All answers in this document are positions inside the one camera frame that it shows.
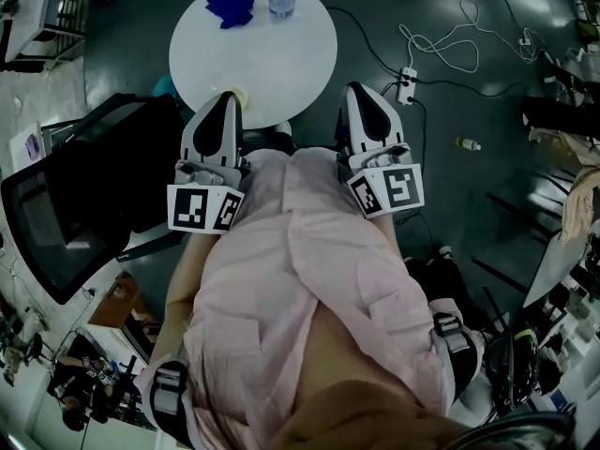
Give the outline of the brown wooden cabinet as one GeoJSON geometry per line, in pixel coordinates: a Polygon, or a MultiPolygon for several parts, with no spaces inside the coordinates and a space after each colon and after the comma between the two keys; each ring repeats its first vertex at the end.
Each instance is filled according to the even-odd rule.
{"type": "Polygon", "coordinates": [[[123,271],[115,278],[88,323],[135,333],[156,326],[158,321],[145,304],[137,281],[129,272],[123,271]]]}

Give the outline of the dark headset rim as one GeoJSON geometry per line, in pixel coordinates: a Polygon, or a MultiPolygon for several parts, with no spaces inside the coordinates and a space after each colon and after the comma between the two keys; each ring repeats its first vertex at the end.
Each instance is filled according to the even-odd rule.
{"type": "Polygon", "coordinates": [[[561,412],[507,416],[475,427],[443,450],[580,450],[575,417],[561,412]]]}

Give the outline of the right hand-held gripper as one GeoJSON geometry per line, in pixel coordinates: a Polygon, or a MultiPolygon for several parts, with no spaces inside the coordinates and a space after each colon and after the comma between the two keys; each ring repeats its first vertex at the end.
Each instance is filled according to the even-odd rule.
{"type": "Polygon", "coordinates": [[[365,218],[395,214],[425,204],[421,165],[413,163],[401,120],[379,93],[360,82],[345,89],[352,153],[337,155],[340,181],[365,218]]]}

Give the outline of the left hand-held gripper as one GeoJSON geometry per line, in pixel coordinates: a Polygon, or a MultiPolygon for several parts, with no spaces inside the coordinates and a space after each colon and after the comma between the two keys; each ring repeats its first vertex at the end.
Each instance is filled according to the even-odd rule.
{"type": "Polygon", "coordinates": [[[245,199],[240,190],[248,169],[205,164],[236,163],[242,109],[234,92],[205,102],[186,124],[174,183],[167,186],[168,228],[173,231],[224,234],[245,199]]]}

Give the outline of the teal bag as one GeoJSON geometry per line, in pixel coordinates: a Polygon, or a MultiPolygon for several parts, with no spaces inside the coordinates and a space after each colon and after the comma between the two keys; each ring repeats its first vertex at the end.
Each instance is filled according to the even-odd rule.
{"type": "Polygon", "coordinates": [[[178,93],[171,74],[165,74],[158,79],[153,88],[152,95],[154,97],[169,95],[173,98],[178,98],[178,93]]]}

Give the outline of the black mesh office chair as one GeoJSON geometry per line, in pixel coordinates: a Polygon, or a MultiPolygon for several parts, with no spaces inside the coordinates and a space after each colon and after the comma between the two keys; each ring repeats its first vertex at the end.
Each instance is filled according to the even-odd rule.
{"type": "Polygon", "coordinates": [[[141,258],[183,239],[169,231],[128,247],[132,234],[167,221],[184,129],[176,100],[115,94],[71,125],[48,156],[0,185],[15,246],[59,305],[111,260],[141,258]]]}

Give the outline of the round white table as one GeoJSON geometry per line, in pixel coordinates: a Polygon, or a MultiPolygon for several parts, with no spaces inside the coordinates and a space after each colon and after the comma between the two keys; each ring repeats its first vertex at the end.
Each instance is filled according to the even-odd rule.
{"type": "Polygon", "coordinates": [[[307,109],[328,84],[337,60],[332,18],[320,0],[296,0],[292,16],[274,19],[268,0],[254,0],[245,26],[221,28],[207,0],[195,0],[174,28],[169,67],[193,111],[227,90],[247,102],[246,129],[267,128],[307,109]]]}

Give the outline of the person's left forearm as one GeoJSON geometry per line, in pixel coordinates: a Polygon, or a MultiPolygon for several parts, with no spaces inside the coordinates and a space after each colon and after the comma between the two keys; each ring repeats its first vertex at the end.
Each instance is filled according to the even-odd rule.
{"type": "Polygon", "coordinates": [[[195,296],[201,288],[206,260],[218,239],[216,234],[193,233],[187,240],[168,287],[164,322],[151,355],[152,362],[179,350],[195,296]]]}

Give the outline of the white power strip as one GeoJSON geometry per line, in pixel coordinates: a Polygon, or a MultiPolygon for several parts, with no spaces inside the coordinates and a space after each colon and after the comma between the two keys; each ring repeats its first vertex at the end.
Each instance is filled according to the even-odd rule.
{"type": "Polygon", "coordinates": [[[417,72],[411,67],[403,67],[399,72],[397,103],[411,105],[417,83],[417,72]]]}

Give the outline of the blue cloth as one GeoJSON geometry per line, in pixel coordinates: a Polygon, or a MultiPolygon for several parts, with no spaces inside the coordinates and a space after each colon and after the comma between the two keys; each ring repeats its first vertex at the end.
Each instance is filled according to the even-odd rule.
{"type": "Polygon", "coordinates": [[[247,25],[253,18],[254,0],[206,0],[206,8],[221,19],[223,30],[247,25]]]}

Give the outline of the pink shirt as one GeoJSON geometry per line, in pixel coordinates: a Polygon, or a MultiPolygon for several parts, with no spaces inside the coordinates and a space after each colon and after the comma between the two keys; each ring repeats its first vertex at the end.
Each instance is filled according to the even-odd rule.
{"type": "Polygon", "coordinates": [[[137,379],[149,420],[192,450],[269,450],[303,403],[346,381],[449,418],[454,375],[433,311],[458,307],[429,303],[332,151],[249,159],[247,196],[206,260],[179,350],[137,379]]]}

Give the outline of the black hard-shell backpack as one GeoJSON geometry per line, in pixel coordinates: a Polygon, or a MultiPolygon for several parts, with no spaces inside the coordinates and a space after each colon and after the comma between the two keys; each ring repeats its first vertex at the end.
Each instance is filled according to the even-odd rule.
{"type": "Polygon", "coordinates": [[[493,339],[487,349],[486,373],[495,412],[506,416],[524,405],[539,381],[539,345],[534,330],[525,326],[493,339]]]}

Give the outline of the person's right forearm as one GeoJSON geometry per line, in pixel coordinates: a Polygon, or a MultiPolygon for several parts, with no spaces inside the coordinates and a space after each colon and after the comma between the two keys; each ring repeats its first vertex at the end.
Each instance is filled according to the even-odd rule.
{"type": "Polygon", "coordinates": [[[395,223],[392,215],[385,214],[379,217],[375,217],[371,220],[371,223],[375,225],[385,236],[386,240],[389,242],[391,249],[398,255],[398,257],[401,260],[404,260],[404,257],[402,256],[400,248],[398,246],[395,223]]]}

